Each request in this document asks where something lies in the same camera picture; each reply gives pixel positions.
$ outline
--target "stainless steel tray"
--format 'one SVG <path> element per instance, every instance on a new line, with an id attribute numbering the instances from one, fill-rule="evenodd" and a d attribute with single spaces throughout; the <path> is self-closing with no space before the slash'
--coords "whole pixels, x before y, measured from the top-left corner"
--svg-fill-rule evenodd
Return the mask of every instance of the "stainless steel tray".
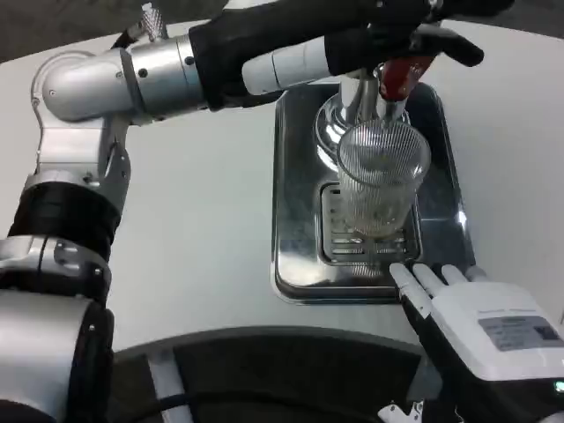
<path id="1" fill-rule="evenodd" d="M 314 131 L 317 111 L 337 91 L 338 85 L 307 85 L 278 102 L 272 238 L 277 289 L 298 302 L 394 302 L 389 263 L 449 263 L 462 271 L 473 266 L 442 104 L 428 85 L 419 84 L 407 103 L 433 162 L 404 230 L 375 241 L 343 226 L 336 168 Z"/>

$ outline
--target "red lever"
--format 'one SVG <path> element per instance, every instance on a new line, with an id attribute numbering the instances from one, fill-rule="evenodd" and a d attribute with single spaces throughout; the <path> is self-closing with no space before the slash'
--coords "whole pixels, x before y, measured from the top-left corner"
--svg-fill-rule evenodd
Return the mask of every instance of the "red lever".
<path id="1" fill-rule="evenodd" d="M 384 64 L 380 94 L 385 100 L 402 101 L 429 69 L 436 56 L 415 56 L 392 59 Z"/>

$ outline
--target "white table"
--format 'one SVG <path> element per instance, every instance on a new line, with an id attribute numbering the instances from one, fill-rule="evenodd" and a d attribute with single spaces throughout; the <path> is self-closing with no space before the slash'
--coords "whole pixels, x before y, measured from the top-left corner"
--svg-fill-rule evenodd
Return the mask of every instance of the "white table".
<path id="1" fill-rule="evenodd" d="M 564 41 L 447 26 L 486 51 L 476 69 L 441 57 L 425 77 L 445 104 L 478 263 L 493 278 L 533 288 L 560 320 Z M 171 33 L 186 28 L 179 24 Z M 34 166 L 39 129 L 29 90 L 35 71 L 56 51 L 101 52 L 114 39 L 0 65 L 4 231 Z M 295 306 L 273 292 L 273 128 L 269 105 L 130 130 L 133 173 L 110 262 L 117 351 L 147 351 L 166 339 L 249 326 L 323 327 L 417 344 L 399 306 Z"/>

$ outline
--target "glass cup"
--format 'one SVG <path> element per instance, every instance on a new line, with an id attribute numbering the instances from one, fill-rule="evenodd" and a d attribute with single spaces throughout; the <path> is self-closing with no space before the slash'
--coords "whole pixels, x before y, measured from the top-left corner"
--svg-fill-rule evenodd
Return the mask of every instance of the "glass cup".
<path id="1" fill-rule="evenodd" d="M 412 126 L 373 120 L 343 135 L 337 163 L 347 225 L 382 238 L 404 225 L 429 169 L 431 152 Z"/>

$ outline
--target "drip tray grate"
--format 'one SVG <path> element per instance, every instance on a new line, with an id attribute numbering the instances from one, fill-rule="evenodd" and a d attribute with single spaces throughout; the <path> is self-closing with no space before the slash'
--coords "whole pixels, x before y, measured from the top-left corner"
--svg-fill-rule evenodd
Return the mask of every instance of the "drip tray grate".
<path id="1" fill-rule="evenodd" d="M 370 238 L 345 223 L 343 198 L 337 183 L 321 189 L 323 257 L 334 264 L 405 262 L 421 253 L 417 206 L 412 208 L 404 227 L 385 238 Z"/>

